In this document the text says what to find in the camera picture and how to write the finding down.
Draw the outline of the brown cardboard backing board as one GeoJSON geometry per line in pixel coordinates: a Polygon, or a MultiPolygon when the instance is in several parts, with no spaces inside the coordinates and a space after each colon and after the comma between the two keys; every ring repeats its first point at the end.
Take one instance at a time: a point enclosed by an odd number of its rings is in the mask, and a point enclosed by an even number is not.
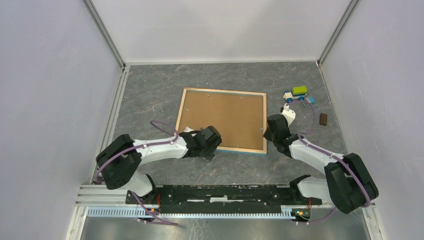
{"type": "Polygon", "coordinates": [[[267,154],[267,95],[247,92],[186,87],[183,90],[176,129],[199,130],[213,126],[220,133],[218,150],[267,154]]]}

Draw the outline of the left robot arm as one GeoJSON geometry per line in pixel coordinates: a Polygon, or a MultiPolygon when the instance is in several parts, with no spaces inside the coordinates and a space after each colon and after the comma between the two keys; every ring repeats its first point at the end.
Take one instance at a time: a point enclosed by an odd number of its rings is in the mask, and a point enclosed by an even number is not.
{"type": "Polygon", "coordinates": [[[211,161],[222,143],[221,134],[213,126],[200,130],[186,128],[168,138],[131,139],[128,134],[117,137],[97,157],[94,181],[107,189],[126,189],[139,197],[154,192],[154,182],[138,171],[141,165],[166,159],[202,158],[211,161]]]}

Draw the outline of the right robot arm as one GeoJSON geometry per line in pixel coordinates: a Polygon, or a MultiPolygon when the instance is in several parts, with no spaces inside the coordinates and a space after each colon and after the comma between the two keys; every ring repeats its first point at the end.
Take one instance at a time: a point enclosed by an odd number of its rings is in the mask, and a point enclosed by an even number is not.
{"type": "Polygon", "coordinates": [[[329,201],[345,214],[366,208],[379,197],[379,189],[358,154],[335,153],[311,143],[302,134],[292,134],[282,114],[267,118],[263,136],[279,153],[324,174],[324,178],[306,176],[295,183],[301,196],[329,201]]]}

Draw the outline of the toy brick car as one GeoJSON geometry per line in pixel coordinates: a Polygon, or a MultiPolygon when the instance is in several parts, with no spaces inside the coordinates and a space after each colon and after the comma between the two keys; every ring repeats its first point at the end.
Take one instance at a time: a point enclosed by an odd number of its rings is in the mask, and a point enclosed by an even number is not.
{"type": "Polygon", "coordinates": [[[287,103],[291,103],[294,100],[304,101],[307,93],[308,93],[308,89],[306,86],[304,85],[296,86],[296,87],[293,87],[292,90],[285,91],[283,94],[283,99],[287,103]]]}

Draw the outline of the small blue grey brick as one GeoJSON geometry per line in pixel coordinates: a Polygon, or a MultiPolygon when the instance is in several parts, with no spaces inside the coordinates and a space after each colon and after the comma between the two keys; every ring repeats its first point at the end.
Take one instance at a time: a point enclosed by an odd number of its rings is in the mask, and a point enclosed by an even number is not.
{"type": "Polygon", "coordinates": [[[306,97],[305,101],[307,101],[308,103],[310,103],[311,105],[315,104],[315,99],[313,97],[306,97]]]}

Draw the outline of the small brown block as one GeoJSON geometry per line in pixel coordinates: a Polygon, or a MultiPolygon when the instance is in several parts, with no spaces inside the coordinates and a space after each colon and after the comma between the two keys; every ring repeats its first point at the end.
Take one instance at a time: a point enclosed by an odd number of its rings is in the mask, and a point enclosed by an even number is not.
{"type": "Polygon", "coordinates": [[[321,113],[319,115],[319,124],[321,126],[326,126],[328,124],[328,115],[326,113],[321,113]]]}

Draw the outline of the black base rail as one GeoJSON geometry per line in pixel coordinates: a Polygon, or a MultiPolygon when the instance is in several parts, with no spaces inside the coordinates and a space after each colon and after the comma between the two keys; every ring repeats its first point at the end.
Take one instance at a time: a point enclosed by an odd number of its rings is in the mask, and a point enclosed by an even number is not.
{"type": "Polygon", "coordinates": [[[294,185],[163,185],[140,198],[161,214],[277,214],[281,206],[320,206],[294,185]]]}

